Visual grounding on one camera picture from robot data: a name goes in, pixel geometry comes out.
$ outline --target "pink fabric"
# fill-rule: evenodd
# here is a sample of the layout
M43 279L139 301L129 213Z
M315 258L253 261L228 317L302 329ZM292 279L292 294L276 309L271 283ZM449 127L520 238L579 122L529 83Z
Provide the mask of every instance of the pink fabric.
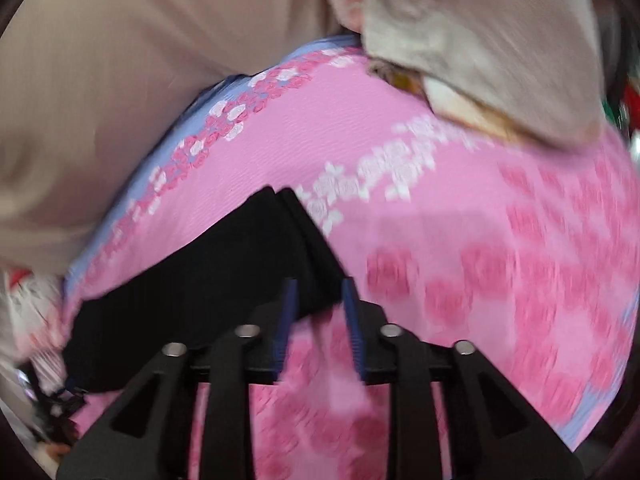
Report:
M640 186L616 134L573 155L495 144L367 76L355 50L252 85L150 175L68 311L291 186L365 300L425 341L475 342L577 446L618 388L640 276ZM340 309L299 323L282 384L252 388L259 479L384 478L386 390L350 359Z

